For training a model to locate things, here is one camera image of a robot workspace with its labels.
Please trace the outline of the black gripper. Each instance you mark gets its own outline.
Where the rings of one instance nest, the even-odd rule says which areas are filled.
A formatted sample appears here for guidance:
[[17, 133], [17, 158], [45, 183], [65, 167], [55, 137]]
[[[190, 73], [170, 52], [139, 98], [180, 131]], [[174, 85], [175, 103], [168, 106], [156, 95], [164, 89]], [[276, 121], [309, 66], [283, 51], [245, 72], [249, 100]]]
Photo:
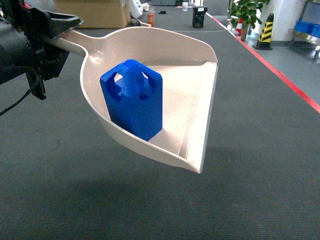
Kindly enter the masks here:
[[47, 41], [81, 25], [76, 15], [58, 13], [51, 0], [16, 0], [14, 2], [14, 75], [25, 74], [27, 94], [44, 100], [44, 81], [56, 78], [69, 52]]

